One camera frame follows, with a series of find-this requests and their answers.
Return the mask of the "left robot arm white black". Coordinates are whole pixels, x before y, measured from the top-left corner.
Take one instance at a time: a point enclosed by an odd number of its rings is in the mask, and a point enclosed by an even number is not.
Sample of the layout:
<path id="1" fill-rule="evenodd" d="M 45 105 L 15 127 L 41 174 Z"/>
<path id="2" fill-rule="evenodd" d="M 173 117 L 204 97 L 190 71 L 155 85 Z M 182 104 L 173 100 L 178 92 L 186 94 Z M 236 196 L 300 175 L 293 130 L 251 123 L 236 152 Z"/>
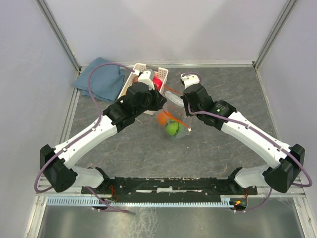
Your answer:
<path id="1" fill-rule="evenodd" d="M 91 125 L 66 142 L 40 149 L 40 174 L 55 192 L 64 192 L 73 185 L 88 186 L 98 193 L 109 189 L 109 180 L 100 169 L 77 167 L 76 163 L 102 141 L 116 135 L 135 122 L 145 111 L 159 111 L 167 99 L 157 88 L 137 82 L 124 96 L 108 106 Z"/>

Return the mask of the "orange fruit toy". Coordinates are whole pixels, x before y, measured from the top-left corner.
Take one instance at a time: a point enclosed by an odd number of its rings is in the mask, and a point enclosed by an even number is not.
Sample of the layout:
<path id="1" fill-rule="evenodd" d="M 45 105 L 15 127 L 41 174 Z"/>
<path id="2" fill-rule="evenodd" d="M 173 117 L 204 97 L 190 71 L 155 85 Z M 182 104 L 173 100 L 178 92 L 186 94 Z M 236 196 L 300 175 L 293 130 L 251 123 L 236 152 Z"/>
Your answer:
<path id="1" fill-rule="evenodd" d="M 166 126 L 170 121 L 169 116 L 165 112 L 161 112 L 157 115 L 157 121 L 161 126 Z"/>

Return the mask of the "red pomegranate toy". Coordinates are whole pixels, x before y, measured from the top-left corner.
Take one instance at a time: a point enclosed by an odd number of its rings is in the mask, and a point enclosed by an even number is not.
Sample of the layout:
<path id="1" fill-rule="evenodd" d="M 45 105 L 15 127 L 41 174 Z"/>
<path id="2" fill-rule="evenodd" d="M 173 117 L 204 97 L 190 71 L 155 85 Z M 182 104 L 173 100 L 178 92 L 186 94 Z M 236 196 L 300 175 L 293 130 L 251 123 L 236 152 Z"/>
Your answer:
<path id="1" fill-rule="evenodd" d="M 157 77 L 153 78 L 153 83 L 157 87 L 158 90 L 160 90 L 163 85 L 162 81 Z"/>

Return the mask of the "white plastic basket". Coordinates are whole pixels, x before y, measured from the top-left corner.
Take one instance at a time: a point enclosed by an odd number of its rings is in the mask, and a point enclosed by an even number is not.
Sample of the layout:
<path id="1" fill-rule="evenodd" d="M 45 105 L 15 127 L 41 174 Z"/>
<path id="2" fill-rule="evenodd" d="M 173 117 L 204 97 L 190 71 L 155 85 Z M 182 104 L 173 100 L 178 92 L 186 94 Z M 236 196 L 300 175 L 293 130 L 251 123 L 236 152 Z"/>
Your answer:
<path id="1" fill-rule="evenodd" d="M 115 112 L 121 118 L 135 118 L 140 114 L 153 115 L 155 111 L 144 111 L 143 108 L 143 93 L 145 91 L 144 86 L 146 84 L 142 82 L 133 83 L 135 76 L 139 75 L 139 72 L 143 72 L 147 69 L 152 69 L 155 72 L 155 76 L 159 78 L 163 85 L 159 92 L 163 95 L 163 89 L 166 85 L 168 69 L 162 67 L 153 67 L 151 65 L 137 63 L 134 65 L 132 72 L 130 73 L 123 89 L 119 93 L 118 100 L 114 103 Z"/>

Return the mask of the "green watermelon toy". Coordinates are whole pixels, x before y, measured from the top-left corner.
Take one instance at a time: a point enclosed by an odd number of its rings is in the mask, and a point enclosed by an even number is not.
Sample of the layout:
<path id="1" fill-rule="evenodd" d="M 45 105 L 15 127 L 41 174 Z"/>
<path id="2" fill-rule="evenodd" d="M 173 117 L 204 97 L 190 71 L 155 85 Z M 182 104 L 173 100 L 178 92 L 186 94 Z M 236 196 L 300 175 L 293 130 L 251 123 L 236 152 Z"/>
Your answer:
<path id="1" fill-rule="evenodd" d="M 176 136 L 183 128 L 183 125 L 175 120 L 170 120 L 165 125 L 165 132 L 170 136 Z"/>

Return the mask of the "clear zip top bag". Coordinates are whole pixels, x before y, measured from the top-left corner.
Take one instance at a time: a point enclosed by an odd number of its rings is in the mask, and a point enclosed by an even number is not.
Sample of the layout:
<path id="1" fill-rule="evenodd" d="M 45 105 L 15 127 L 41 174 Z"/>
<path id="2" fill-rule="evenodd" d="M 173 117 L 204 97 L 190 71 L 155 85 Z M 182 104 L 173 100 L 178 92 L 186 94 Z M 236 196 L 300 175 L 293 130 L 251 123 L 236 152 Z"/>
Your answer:
<path id="1" fill-rule="evenodd" d="M 184 109 L 183 100 L 181 99 L 182 93 L 175 91 L 166 85 L 163 89 L 163 96 L 167 98 L 167 102 L 164 104 L 163 108 L 157 112 L 155 112 L 155 118 L 157 119 L 157 115 L 161 112 L 165 112 L 170 120 L 178 121 L 183 125 L 182 130 L 176 136 L 170 136 L 165 132 L 165 126 L 161 126 L 165 134 L 173 140 L 178 140 L 184 136 L 190 135 L 192 132 L 191 122 L 192 118 L 186 116 L 186 112 Z"/>

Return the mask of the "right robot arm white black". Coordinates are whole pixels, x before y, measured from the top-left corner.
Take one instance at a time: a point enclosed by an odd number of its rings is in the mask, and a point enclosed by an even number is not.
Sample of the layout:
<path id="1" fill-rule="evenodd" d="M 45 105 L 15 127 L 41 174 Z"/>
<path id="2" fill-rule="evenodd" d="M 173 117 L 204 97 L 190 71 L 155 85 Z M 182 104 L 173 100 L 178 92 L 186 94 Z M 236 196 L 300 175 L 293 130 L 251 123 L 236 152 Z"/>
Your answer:
<path id="1" fill-rule="evenodd" d="M 264 160 L 262 166 L 236 169 L 234 178 L 227 182 L 231 193 L 263 185 L 286 193 L 294 184 L 304 164 L 305 149 L 301 145 L 290 146 L 270 136 L 226 101 L 213 101 L 200 83 L 186 85 L 181 98 L 188 116 L 196 116 L 204 124 L 233 136 Z"/>

